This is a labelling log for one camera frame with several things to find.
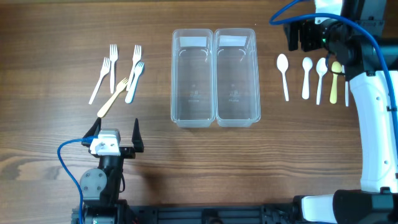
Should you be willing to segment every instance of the plastic fork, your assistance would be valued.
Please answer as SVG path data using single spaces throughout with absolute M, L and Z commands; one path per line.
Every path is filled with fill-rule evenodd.
M 132 81 L 131 87 L 129 92 L 127 93 L 126 99 L 124 100 L 126 103 L 132 103 L 134 99 L 134 95 L 136 94 L 136 88 L 137 88 L 137 83 L 139 76 L 142 74 L 142 71 L 144 69 L 144 62 L 139 62 L 134 69 L 134 80 Z
M 103 118 L 106 113 L 109 111 L 110 107 L 112 106 L 112 104 L 114 103 L 114 101 L 116 100 L 116 98 L 119 96 L 119 94 L 121 92 L 123 92 L 123 90 L 126 88 L 127 86 L 127 78 L 123 78 L 123 80 L 121 80 L 119 82 L 119 84 L 116 86 L 116 91 L 115 93 L 111 96 L 111 98 L 104 104 L 104 106 L 99 109 L 97 116 L 100 118 Z
M 141 60 L 141 45 L 136 45 L 134 48 L 134 55 L 132 56 L 132 68 L 129 77 L 129 83 L 127 84 L 127 91 L 130 90 L 132 80 L 134 78 L 134 69 L 136 68 L 137 63 Z
M 102 64 L 102 69 L 99 74 L 99 80 L 97 82 L 97 85 L 94 88 L 93 94 L 91 95 L 90 101 L 88 104 L 92 104 L 94 101 L 95 96 L 97 95 L 98 89 L 100 88 L 100 85 L 102 83 L 102 80 L 104 79 L 105 75 L 109 73 L 109 70 L 111 69 L 111 62 L 109 61 L 109 58 L 104 58 L 104 63 Z
M 109 59 L 111 59 L 112 62 L 112 67 L 111 67 L 111 93 L 114 92 L 114 81 L 115 81 L 115 76 L 114 76 L 114 64 L 118 60 L 118 46 L 116 44 L 111 44 L 110 50 L 109 50 Z

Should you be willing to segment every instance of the plastic container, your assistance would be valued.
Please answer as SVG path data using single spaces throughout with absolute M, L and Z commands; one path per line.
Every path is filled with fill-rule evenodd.
M 172 45 L 171 119 L 181 128 L 206 128 L 215 120 L 213 32 L 175 30 Z
M 248 127 L 261 118 L 256 34 L 252 29 L 218 29 L 214 49 L 217 123 Z

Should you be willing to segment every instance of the white spoon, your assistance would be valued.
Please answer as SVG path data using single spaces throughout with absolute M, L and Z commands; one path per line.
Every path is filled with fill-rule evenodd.
M 304 58 L 303 60 L 303 68 L 304 68 L 304 83 L 303 83 L 303 92 L 302 97 L 304 100 L 310 98 L 310 79 L 309 74 L 312 68 L 312 60 L 309 57 Z
M 321 94 L 322 94 L 322 78 L 328 72 L 328 68 L 325 64 L 326 59 L 321 58 L 317 63 L 317 72 L 319 75 L 319 82 L 318 82 L 318 91 L 317 91 L 317 105 L 321 103 Z
M 282 72 L 282 80 L 284 83 L 284 92 L 285 92 L 285 100 L 288 101 L 289 100 L 289 92 L 287 91 L 287 83 L 286 83 L 286 71 L 287 68 L 289 67 L 289 63 L 287 61 L 287 57 L 284 54 L 280 54 L 278 56 L 276 65 L 279 69 L 280 72 Z

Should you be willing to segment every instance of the spoon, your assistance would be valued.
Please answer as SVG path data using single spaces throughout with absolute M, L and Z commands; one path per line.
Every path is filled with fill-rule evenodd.
M 309 74 L 312 68 L 312 60 L 309 57 L 304 58 L 303 60 L 303 68 L 304 68 L 304 83 L 303 83 L 303 92 L 302 97 L 304 100 L 310 98 L 310 80 Z
M 333 83 L 331 84 L 330 90 L 330 103 L 335 104 L 337 102 L 337 77 L 336 73 L 341 73 L 341 65 L 338 62 L 333 62 L 331 65 L 331 71 L 333 72 Z
M 318 91 L 317 91 L 317 105 L 321 103 L 321 93 L 322 93 L 322 78 L 328 71 L 328 68 L 326 67 L 326 59 L 321 58 L 318 63 L 317 63 L 317 72 L 319 75 L 319 81 L 318 81 Z
M 277 67 L 280 72 L 282 72 L 282 80 L 284 83 L 284 92 L 285 92 L 285 100 L 289 100 L 289 92 L 287 91 L 287 83 L 286 83 L 286 71 L 287 68 L 289 67 L 289 63 L 287 61 L 287 57 L 284 54 L 280 54 L 277 59 Z

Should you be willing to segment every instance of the wood grain surface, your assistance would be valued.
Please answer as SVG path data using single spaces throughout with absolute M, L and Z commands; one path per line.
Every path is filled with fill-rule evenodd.
M 289 52 L 281 27 L 268 20 L 289 1 L 159 1 L 8 4 L 0 6 L 0 223 L 69 223 L 78 191 L 62 169 L 58 146 L 80 138 L 111 96 L 105 78 L 88 104 L 109 44 L 119 47 L 117 82 L 127 77 L 135 44 L 146 64 L 132 105 L 122 93 L 103 119 L 130 145 L 134 118 L 146 147 L 124 163 L 131 205 L 259 205 L 294 195 L 358 189 L 361 140 L 356 107 L 329 103 L 332 75 L 310 73 L 310 99 L 301 98 L 302 59 L 326 52 Z M 385 36 L 397 36 L 389 1 Z M 285 16 L 313 12 L 303 3 Z M 250 128 L 181 129 L 170 119 L 172 32 L 181 28 L 247 27 L 256 32 L 261 120 Z M 284 101 L 276 58 L 289 59 Z M 98 160 L 80 144 L 63 158 L 77 179 Z

